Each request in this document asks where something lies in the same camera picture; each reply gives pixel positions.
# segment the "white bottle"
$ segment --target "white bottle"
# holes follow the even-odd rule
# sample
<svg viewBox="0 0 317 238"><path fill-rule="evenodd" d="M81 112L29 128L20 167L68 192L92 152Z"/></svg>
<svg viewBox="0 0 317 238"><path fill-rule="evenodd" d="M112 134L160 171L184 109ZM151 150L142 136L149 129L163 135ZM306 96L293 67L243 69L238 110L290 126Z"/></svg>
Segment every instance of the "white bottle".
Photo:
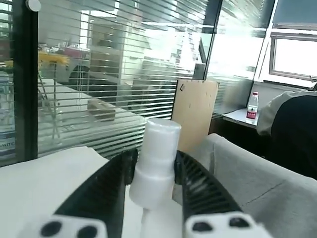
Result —
<svg viewBox="0 0 317 238"><path fill-rule="evenodd" d="M259 93L253 92L249 98L248 109L247 109L247 119L256 120L259 107Z"/></svg>

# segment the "white table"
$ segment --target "white table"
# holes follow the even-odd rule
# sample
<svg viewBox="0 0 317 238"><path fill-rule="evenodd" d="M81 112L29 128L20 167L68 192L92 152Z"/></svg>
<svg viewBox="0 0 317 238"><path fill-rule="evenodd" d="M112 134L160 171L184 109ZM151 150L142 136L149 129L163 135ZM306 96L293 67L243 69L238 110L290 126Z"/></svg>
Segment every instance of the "white table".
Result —
<svg viewBox="0 0 317 238"><path fill-rule="evenodd" d="M91 174L107 163L93 149L71 148L0 168L0 237L16 238L25 223L53 214ZM125 196L122 238L140 238L142 208ZM182 208L169 200L148 215L145 238L181 238Z"/></svg>
<svg viewBox="0 0 317 238"><path fill-rule="evenodd" d="M54 81L53 79L43 79L45 91L50 99L53 99ZM52 119L48 117L48 122L38 123L38 147L39 155L45 154L50 149L69 148L76 145L92 146L99 153L98 149L103 149L111 137L122 133L128 134L142 127L146 123L146 118L125 109L115 107L115 118L111 121L99 121L87 111L87 103L92 99L90 95L79 92L72 88L56 83L56 99L59 103L58 109L62 111L62 122L58 124L60 138L52 136ZM99 147L94 146L94 142L100 140Z"/></svg>
<svg viewBox="0 0 317 238"><path fill-rule="evenodd" d="M230 121L239 125L247 126L250 128L257 128L259 113L257 113L256 119L248 119L247 118L247 109L239 109L231 113L226 113L223 115L223 119L226 121Z"/></svg>

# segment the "window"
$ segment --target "window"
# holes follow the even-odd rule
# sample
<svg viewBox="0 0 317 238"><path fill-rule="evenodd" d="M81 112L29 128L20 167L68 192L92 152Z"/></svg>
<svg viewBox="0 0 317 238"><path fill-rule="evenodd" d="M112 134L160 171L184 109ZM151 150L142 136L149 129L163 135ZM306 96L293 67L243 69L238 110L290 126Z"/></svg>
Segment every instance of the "window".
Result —
<svg viewBox="0 0 317 238"><path fill-rule="evenodd" d="M275 28L266 49L260 80L312 87L317 79L316 53L317 31Z"/></svg>

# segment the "glass wall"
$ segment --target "glass wall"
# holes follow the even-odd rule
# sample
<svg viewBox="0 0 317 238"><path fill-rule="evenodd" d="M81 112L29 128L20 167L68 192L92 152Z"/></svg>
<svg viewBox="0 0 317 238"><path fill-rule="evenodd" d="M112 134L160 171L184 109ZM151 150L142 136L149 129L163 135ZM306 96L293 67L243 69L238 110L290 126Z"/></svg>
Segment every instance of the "glass wall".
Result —
<svg viewBox="0 0 317 238"><path fill-rule="evenodd" d="M207 78L220 83L216 114L245 106L273 5L273 0L223 1Z"/></svg>
<svg viewBox="0 0 317 238"><path fill-rule="evenodd" d="M147 119L170 119L177 80L204 66L207 0L41 3L39 156L86 145L109 158L140 146Z"/></svg>
<svg viewBox="0 0 317 238"><path fill-rule="evenodd" d="M37 13L0 1L0 167L37 157Z"/></svg>
<svg viewBox="0 0 317 238"><path fill-rule="evenodd" d="M15 161L11 1L0 2L0 166Z"/></svg>

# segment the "sleeve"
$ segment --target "sleeve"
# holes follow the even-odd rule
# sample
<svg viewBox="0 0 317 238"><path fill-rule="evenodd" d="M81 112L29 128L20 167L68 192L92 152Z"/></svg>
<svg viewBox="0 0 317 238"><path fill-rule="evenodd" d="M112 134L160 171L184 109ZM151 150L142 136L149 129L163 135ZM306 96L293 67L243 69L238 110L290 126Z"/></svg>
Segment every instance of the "sleeve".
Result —
<svg viewBox="0 0 317 238"><path fill-rule="evenodd" d="M292 92L284 92L275 97L259 111L257 132L259 135L271 135L271 128L274 118L280 106L291 98Z"/></svg>

